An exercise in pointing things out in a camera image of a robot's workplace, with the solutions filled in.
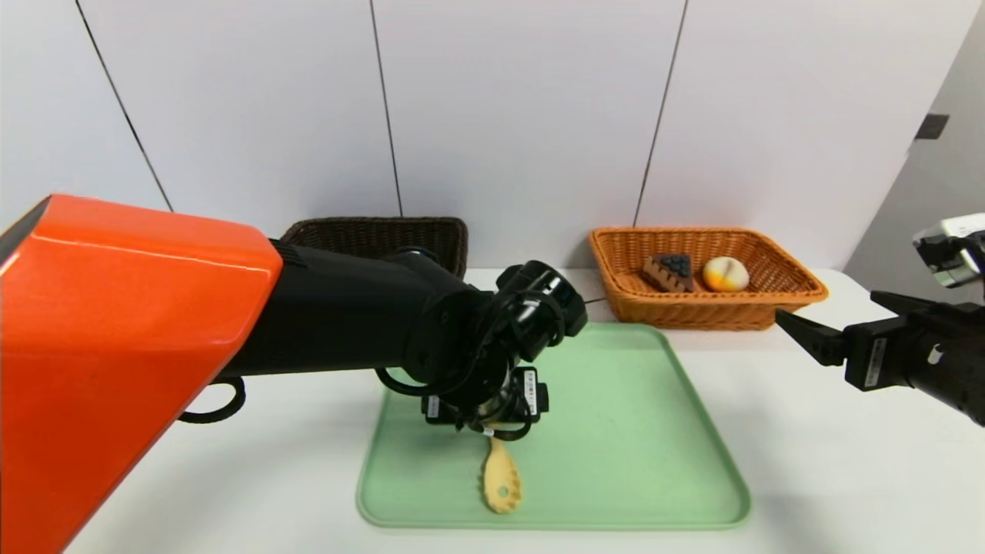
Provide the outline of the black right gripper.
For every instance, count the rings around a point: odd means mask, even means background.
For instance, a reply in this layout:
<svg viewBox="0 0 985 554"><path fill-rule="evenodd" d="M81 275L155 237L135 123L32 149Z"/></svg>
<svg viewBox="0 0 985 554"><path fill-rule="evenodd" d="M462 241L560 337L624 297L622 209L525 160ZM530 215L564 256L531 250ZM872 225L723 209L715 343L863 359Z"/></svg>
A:
<svg viewBox="0 0 985 554"><path fill-rule="evenodd" d="M777 309L775 323L823 367L846 359L845 379L862 392L911 387L984 424L983 306L872 291L894 317L831 329Z"/></svg>

